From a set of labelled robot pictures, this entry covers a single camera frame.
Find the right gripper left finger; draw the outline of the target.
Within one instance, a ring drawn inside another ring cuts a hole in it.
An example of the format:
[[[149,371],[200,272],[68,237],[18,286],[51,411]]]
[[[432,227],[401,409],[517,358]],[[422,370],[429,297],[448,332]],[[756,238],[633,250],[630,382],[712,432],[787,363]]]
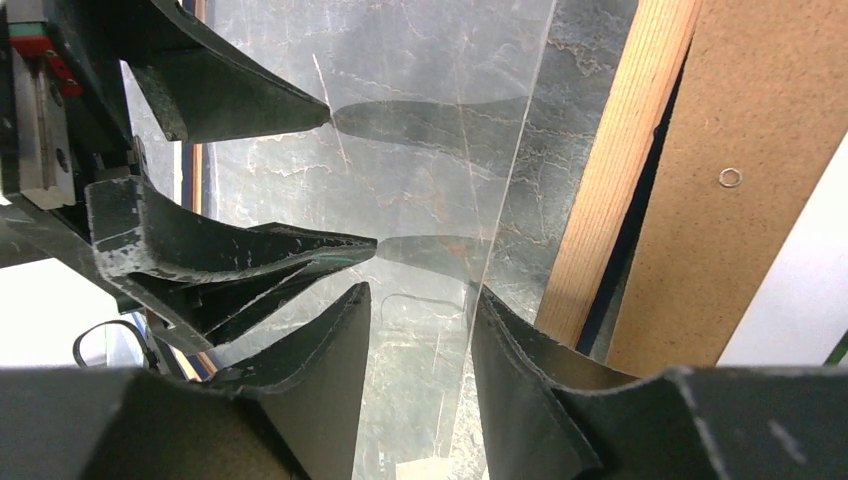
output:
[[[369,350],[360,282],[205,382],[140,368],[1,373],[5,479],[348,479]]]

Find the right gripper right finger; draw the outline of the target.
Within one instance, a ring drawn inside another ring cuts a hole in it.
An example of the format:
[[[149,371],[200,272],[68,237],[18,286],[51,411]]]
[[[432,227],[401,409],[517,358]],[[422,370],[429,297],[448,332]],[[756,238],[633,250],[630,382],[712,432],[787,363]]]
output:
[[[843,479],[843,367],[678,366],[637,378],[480,290],[472,334],[494,479]]]

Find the clear acrylic sheet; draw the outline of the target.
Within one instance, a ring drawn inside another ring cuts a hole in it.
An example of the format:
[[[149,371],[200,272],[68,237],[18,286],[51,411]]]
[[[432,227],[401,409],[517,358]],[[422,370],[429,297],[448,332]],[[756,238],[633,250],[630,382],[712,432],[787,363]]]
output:
[[[332,109],[305,133],[206,145],[206,215],[375,238],[377,255],[310,287],[204,359],[241,361],[350,285],[372,291],[353,475],[488,475],[469,353],[540,69],[550,1],[189,1],[254,60]]]

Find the colourful photo poster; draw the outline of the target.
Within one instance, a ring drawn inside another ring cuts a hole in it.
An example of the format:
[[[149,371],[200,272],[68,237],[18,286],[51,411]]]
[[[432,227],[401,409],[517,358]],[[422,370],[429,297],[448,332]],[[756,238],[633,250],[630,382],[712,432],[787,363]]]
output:
[[[719,366],[847,363],[847,140],[792,227]]]

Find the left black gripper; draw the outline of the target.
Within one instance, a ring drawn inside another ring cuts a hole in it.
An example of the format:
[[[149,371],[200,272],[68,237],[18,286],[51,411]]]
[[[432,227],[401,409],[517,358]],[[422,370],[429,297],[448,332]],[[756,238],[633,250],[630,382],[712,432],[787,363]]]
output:
[[[309,131],[321,100],[273,74],[176,1],[1,5],[1,262],[19,235],[95,270],[85,191],[146,177],[130,122],[127,63],[166,138],[207,143]]]

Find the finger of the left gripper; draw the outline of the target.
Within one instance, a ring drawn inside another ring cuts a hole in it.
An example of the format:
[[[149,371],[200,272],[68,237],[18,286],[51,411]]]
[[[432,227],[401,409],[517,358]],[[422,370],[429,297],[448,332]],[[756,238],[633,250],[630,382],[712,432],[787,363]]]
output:
[[[317,281],[372,258],[378,242],[281,223],[241,228],[178,206],[139,176],[85,189],[100,275],[188,354],[230,343]]]

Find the wooden picture frame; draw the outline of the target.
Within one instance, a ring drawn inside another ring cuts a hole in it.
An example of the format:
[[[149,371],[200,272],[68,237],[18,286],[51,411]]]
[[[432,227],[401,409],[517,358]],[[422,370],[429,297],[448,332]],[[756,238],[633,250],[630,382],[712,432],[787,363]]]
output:
[[[696,1],[550,1],[484,282],[574,342],[612,262]]]

